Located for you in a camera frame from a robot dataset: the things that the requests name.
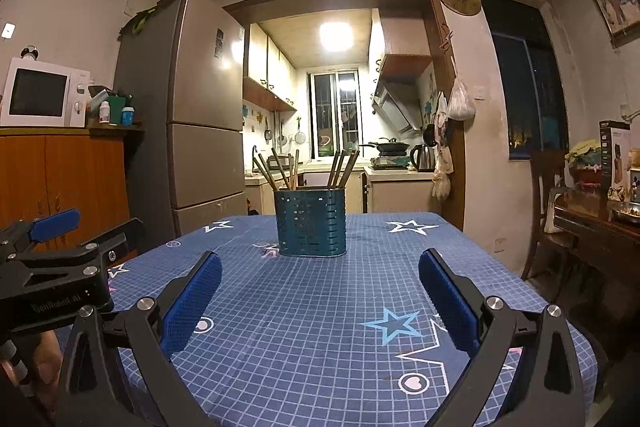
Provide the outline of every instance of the wooden chair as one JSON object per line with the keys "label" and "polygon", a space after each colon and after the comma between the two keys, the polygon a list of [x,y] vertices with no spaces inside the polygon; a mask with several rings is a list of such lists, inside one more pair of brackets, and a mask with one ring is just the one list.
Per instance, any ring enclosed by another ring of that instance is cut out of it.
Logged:
{"label": "wooden chair", "polygon": [[529,254],[522,272],[522,280],[527,280],[529,271],[536,256],[538,244],[558,252],[562,256],[562,267],[559,275],[558,291],[561,289],[562,280],[569,262],[569,254],[575,248],[577,238],[568,232],[545,233],[546,208],[549,201],[549,192],[556,186],[556,174],[560,176],[561,185],[564,185],[564,151],[539,151],[531,153],[531,182],[533,187],[533,213],[531,226],[531,242]]}

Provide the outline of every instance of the gripper logo text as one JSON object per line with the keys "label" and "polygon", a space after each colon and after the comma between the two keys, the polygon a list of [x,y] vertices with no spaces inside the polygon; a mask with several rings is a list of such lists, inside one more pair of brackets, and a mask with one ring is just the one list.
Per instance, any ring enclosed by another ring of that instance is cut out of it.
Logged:
{"label": "gripper logo text", "polygon": [[70,297],[65,297],[64,299],[59,299],[57,301],[48,301],[44,304],[33,304],[31,303],[31,308],[36,313],[48,312],[51,310],[55,310],[56,308],[63,308],[64,306],[69,306],[69,304],[74,304],[80,302],[80,296],[78,294],[71,295]]}

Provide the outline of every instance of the blue tablecloth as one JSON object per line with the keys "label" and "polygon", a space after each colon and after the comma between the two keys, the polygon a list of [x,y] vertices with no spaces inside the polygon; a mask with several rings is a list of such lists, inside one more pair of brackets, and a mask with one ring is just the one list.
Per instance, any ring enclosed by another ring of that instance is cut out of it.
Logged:
{"label": "blue tablecloth", "polygon": [[[229,217],[112,268],[110,286],[126,309],[186,274],[203,251],[219,254],[222,284],[173,361],[224,427],[423,427],[468,361],[418,279],[429,247],[485,296],[521,310],[546,304],[436,214],[350,215],[347,245],[334,259],[283,257],[274,217]],[[572,335],[588,406],[596,361],[588,341]],[[518,357],[512,349],[476,425],[495,418]],[[122,358],[143,390],[132,353]]]}

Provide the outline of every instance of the window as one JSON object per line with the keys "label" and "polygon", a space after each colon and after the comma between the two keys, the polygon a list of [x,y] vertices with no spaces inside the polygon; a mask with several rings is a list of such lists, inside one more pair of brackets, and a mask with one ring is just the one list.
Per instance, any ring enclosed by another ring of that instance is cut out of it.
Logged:
{"label": "window", "polygon": [[564,94],[540,11],[512,0],[482,0],[482,8],[500,66],[510,158],[567,149]]}
{"label": "window", "polygon": [[314,157],[357,149],[362,142],[357,71],[309,76]]}

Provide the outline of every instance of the refrigerator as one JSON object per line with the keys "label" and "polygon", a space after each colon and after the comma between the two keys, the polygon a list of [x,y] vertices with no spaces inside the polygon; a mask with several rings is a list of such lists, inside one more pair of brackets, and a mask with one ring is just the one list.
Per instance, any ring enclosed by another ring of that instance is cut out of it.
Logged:
{"label": "refrigerator", "polygon": [[142,253],[247,213],[244,30],[211,0],[161,0],[140,31],[131,26],[113,87],[132,95],[145,126],[126,162],[129,210],[145,225]]}

